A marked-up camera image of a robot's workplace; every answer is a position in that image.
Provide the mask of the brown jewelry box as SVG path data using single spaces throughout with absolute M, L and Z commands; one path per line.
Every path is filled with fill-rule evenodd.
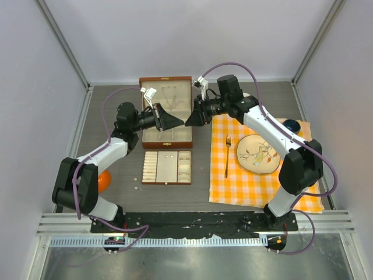
M 148 128 L 143 131 L 142 145 L 145 149 L 190 149 L 193 147 L 192 128 L 185 122 L 192 110 L 192 78 L 190 76 L 144 77 L 139 79 L 142 88 L 153 88 L 155 95 L 151 98 L 153 104 L 161 104 L 169 116 L 182 120 L 181 124 L 172 122 L 172 128 L 166 130 Z

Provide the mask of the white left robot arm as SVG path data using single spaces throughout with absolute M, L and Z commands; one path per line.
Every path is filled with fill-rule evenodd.
M 166 112 L 160 103 L 141 112 L 130 102 L 120 104 L 114 130 L 104 144 L 88 155 L 62 160 L 52 192 L 53 203 L 75 210 L 78 216 L 103 219 L 110 232 L 119 232 L 124 225 L 122 208 L 99 196 L 99 175 L 133 151 L 139 140 L 137 132 L 148 128 L 166 131 L 181 125 L 184 121 Z

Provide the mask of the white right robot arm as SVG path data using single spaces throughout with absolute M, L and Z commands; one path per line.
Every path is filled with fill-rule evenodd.
M 323 176 L 321 144 L 306 141 L 272 117 L 257 97 L 245 94 L 234 75 L 218 78 L 219 95 L 207 96 L 208 82 L 200 76 L 193 86 L 200 94 L 193 101 L 193 110 L 185 126 L 210 124 L 217 115 L 227 114 L 240 124 L 257 132 L 283 161 L 279 173 L 280 187 L 264 206 L 263 223 L 269 230 L 281 227 L 301 194 Z

